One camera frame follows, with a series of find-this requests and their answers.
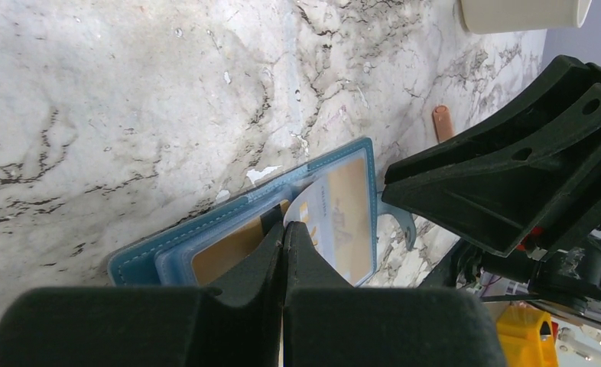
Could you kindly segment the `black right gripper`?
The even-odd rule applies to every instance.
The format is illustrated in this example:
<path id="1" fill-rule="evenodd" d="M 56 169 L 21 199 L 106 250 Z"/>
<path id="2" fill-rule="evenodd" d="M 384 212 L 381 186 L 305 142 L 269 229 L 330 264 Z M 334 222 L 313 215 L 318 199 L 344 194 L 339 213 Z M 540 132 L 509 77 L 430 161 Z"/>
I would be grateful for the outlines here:
<path id="1" fill-rule="evenodd" d="M 601 223 L 601 66 L 560 55 L 472 128 L 392 164 L 385 203 L 497 256 L 534 235 L 540 258 Z"/>

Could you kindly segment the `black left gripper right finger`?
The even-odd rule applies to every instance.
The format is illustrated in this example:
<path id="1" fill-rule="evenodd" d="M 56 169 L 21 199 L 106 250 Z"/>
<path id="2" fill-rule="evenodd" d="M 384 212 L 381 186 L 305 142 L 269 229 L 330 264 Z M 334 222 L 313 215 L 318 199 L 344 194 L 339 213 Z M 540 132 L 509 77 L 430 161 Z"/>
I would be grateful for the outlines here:
<path id="1" fill-rule="evenodd" d="M 353 287 L 288 224 L 286 366 L 504 366 L 495 324 L 471 294 L 447 287 Z"/>

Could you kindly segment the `white VIP card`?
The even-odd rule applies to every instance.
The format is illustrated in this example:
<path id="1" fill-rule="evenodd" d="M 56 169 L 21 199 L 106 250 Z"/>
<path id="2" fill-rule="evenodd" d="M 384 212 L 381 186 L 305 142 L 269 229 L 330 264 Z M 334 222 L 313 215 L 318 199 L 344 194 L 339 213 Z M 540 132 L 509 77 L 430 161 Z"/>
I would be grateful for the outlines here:
<path id="1" fill-rule="evenodd" d="M 339 159 L 300 187 L 284 224 L 302 222 L 312 247 L 350 284 L 374 270 L 369 167 L 364 151 Z"/>

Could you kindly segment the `blue card holder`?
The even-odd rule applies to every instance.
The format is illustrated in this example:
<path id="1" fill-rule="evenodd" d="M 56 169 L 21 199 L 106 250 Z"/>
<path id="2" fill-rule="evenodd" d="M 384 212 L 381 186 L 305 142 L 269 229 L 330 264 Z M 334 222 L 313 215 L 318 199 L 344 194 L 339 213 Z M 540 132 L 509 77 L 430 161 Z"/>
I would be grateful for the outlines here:
<path id="1" fill-rule="evenodd" d="M 249 256 L 277 223 L 303 222 L 311 246 L 350 284 L 377 270 L 377 222 L 393 216 L 413 248 L 413 216 L 382 202 L 372 141 L 360 138 L 196 218 L 111 254 L 112 284 L 206 285 Z"/>

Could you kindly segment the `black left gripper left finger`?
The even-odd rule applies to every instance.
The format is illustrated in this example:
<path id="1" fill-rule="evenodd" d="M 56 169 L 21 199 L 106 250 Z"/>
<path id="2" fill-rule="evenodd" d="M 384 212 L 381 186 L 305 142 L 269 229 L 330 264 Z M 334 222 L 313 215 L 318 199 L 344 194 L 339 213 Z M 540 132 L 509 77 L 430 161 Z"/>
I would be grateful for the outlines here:
<path id="1" fill-rule="evenodd" d="M 0 366 L 275 366 L 284 227 L 205 287 L 42 287 L 0 320 Z"/>

